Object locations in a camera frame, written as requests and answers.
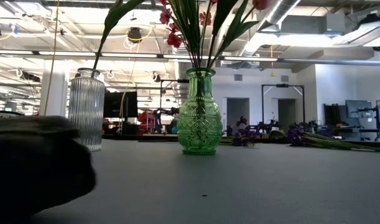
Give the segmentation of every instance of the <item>vase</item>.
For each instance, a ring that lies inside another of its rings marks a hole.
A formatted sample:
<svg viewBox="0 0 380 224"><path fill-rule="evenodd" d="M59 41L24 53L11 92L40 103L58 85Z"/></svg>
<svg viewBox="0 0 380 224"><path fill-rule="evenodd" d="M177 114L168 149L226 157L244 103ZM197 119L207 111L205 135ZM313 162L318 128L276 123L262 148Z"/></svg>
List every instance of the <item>vase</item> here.
<svg viewBox="0 0 380 224"><path fill-rule="evenodd" d="M215 73L210 68L187 70L190 91L177 121L178 141L184 154L216 153L223 125L220 109L212 97L211 77Z"/></svg>
<svg viewBox="0 0 380 224"><path fill-rule="evenodd" d="M97 80L100 72L79 68L71 80L68 118L80 130L78 143L90 151L101 150L105 85Z"/></svg>

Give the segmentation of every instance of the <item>monitor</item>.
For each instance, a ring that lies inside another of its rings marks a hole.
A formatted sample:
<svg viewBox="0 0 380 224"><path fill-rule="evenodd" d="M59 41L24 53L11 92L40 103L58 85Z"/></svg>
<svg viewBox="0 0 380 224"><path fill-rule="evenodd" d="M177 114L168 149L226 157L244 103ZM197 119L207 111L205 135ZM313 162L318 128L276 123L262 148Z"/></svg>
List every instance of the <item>monitor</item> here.
<svg viewBox="0 0 380 224"><path fill-rule="evenodd" d="M359 127L361 124L359 123L358 118L349 118L347 116L346 106L337 106L339 109L340 121L348 124L350 127Z"/></svg>
<svg viewBox="0 0 380 224"><path fill-rule="evenodd" d="M372 108L370 100L346 100L348 118L373 118L372 111L359 111Z"/></svg>
<svg viewBox="0 0 380 224"><path fill-rule="evenodd" d="M123 93L105 93L104 96L104 118L119 118ZM137 92L126 92L123 101L122 117L137 117Z"/></svg>

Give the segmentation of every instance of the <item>table surface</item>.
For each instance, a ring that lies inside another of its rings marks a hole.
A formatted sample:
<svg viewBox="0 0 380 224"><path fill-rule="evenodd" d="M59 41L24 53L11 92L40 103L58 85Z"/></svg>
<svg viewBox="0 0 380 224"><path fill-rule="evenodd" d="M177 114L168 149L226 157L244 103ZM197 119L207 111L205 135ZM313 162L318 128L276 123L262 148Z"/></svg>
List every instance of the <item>table surface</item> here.
<svg viewBox="0 0 380 224"><path fill-rule="evenodd" d="M183 155L103 140L96 189L30 223L380 223L380 153L259 144Z"/></svg>

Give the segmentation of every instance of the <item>doorway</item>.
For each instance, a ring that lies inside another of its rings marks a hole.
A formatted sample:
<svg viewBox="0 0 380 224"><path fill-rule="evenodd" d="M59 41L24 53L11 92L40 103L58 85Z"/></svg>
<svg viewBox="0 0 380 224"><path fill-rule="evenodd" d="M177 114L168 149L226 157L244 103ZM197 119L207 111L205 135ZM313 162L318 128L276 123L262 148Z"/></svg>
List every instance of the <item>doorway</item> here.
<svg viewBox="0 0 380 224"><path fill-rule="evenodd" d="M278 99L278 122L285 133L288 132L289 125L296 122L295 99Z"/></svg>
<svg viewBox="0 0 380 224"><path fill-rule="evenodd" d="M244 116L249 124L249 98L227 98L227 125L235 124L241 116Z"/></svg>

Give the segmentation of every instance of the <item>column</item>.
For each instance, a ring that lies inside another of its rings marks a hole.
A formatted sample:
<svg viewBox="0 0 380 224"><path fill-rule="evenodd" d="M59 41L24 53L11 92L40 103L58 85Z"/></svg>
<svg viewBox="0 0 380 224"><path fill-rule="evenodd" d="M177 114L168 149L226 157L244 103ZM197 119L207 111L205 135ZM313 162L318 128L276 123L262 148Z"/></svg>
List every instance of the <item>column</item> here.
<svg viewBox="0 0 380 224"><path fill-rule="evenodd" d="M40 96L39 115L66 117L68 81L70 78L70 66L68 62L54 61L53 75L50 74L52 61L45 60L42 78L42 91ZM47 89L50 83L49 99L46 109Z"/></svg>

